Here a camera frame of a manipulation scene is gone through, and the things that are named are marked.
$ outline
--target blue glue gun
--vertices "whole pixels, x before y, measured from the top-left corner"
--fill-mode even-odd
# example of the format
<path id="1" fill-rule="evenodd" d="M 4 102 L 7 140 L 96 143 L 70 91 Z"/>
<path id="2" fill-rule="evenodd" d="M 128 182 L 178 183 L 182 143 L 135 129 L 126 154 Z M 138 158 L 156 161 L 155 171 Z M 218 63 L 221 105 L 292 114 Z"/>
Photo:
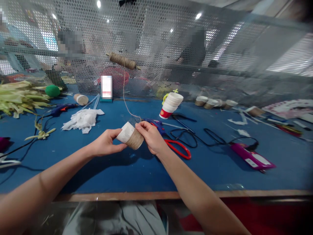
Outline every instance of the blue glue gun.
<path id="1" fill-rule="evenodd" d="M 151 125 L 155 126 L 157 128 L 157 130 L 160 132 L 161 136 L 166 135 L 166 132 L 164 130 L 164 128 L 162 127 L 162 122 L 160 121 L 155 121 L 151 118 L 144 118 L 144 121 L 149 122 Z"/>
<path id="2" fill-rule="evenodd" d="M 65 112 L 67 111 L 67 109 L 69 108 L 75 108 L 77 106 L 77 104 L 57 104 L 56 108 L 54 108 L 53 110 L 51 110 L 51 114 L 50 116 L 52 117 L 58 117 L 61 112 Z"/>

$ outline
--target wooden table edge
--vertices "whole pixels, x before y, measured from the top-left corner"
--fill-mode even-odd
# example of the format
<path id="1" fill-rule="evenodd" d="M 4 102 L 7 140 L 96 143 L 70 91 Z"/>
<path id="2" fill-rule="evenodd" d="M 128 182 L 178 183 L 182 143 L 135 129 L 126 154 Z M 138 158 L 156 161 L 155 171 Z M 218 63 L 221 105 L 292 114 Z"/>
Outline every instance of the wooden table edge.
<path id="1" fill-rule="evenodd" d="M 223 197 L 267 197 L 267 196 L 310 196 L 310 190 L 234 190 L 215 191 Z M 136 192 L 136 193 L 94 193 L 94 194 L 61 194 L 54 201 L 125 201 L 125 200 L 167 200 L 180 199 L 178 192 Z"/>

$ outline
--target perforated metal screen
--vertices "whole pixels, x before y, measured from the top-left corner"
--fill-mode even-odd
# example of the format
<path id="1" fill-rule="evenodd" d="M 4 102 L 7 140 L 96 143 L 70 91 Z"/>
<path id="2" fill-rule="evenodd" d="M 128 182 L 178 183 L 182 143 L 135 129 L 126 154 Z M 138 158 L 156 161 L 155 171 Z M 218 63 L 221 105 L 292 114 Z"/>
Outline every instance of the perforated metal screen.
<path id="1" fill-rule="evenodd" d="M 97 94 L 101 73 L 123 92 L 124 69 L 105 53 L 135 60 L 125 95 L 212 97 L 260 105 L 312 92 L 313 34 L 295 22 L 189 1 L 11 0 L 2 3 L 1 74 Z"/>

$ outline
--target blue work surface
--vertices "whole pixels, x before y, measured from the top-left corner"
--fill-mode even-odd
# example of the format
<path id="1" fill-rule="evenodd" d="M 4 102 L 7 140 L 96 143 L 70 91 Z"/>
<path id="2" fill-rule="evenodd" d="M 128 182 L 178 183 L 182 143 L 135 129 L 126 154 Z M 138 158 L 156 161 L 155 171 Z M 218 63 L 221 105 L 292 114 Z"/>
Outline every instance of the blue work surface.
<path id="1" fill-rule="evenodd" d="M 72 97 L 52 102 L 72 102 Z M 161 101 L 148 100 L 127 102 L 127 104 L 129 110 L 135 115 L 160 119 L 158 114 L 162 107 Z M 127 121 L 135 123 L 133 117 L 127 112 L 124 102 L 113 101 L 113 103 L 99 103 L 98 109 L 102 109 L 105 115 L 97 117 L 96 126 L 91 128 L 89 134 L 82 134 L 78 129 L 62 131 L 63 123 L 68 122 L 71 115 L 79 109 L 69 109 L 60 117 L 45 118 L 43 121 L 45 131 L 52 128 L 56 128 L 56 131 L 46 140 L 34 141 L 9 156 L 10 159 L 21 159 L 22 166 L 0 169 L 0 193 L 10 192 L 40 170 L 52 166 L 89 144 L 106 129 L 121 128 Z M 183 122 L 210 144 L 214 144 L 214 141 L 203 131 L 203 128 L 211 129 L 226 141 L 239 137 L 238 133 L 229 126 L 246 130 L 260 142 L 257 152 L 277 166 L 262 174 L 250 168 L 229 146 L 207 147 L 199 142 L 197 148 L 189 148 L 192 154 L 191 160 L 183 159 L 183 161 L 213 190 L 238 190 L 233 187 L 234 185 L 240 185 L 240 188 L 246 190 L 311 188 L 312 143 L 264 124 L 257 125 L 248 121 L 248 125 L 238 126 L 230 123 L 227 119 L 241 120 L 240 115 L 234 111 L 206 110 L 195 106 L 194 103 L 183 102 L 177 112 L 196 119 L 198 122 L 188 120 Z M 11 141 L 14 142 L 8 151 L 25 144 L 24 139 L 33 135 L 34 119 L 34 115 L 29 113 L 20 115 L 20 119 L 12 117 L 0 119 L 0 136 L 11 137 Z M 165 122 L 180 125 L 173 119 Z M 170 126 L 164 128 L 168 134 L 170 130 L 175 129 Z M 254 143 L 251 139 L 242 141 L 247 144 Z M 69 181 L 62 193 L 158 191 L 176 191 L 176 187 L 162 164 L 143 143 L 138 150 L 127 148 L 121 153 L 94 158 Z"/>

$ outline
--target corn husk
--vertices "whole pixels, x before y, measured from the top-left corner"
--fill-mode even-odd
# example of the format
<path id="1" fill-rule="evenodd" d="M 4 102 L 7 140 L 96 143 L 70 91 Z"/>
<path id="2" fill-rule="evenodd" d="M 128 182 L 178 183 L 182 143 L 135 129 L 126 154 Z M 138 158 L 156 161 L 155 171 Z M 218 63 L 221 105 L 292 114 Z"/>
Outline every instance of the corn husk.
<path id="1" fill-rule="evenodd" d="M 47 104 L 49 99 L 48 95 L 33 90 L 33 85 L 28 81 L 0 84 L 0 114 L 2 111 L 14 118 L 19 118 L 24 112 L 35 114 L 35 108 L 50 107 Z"/>

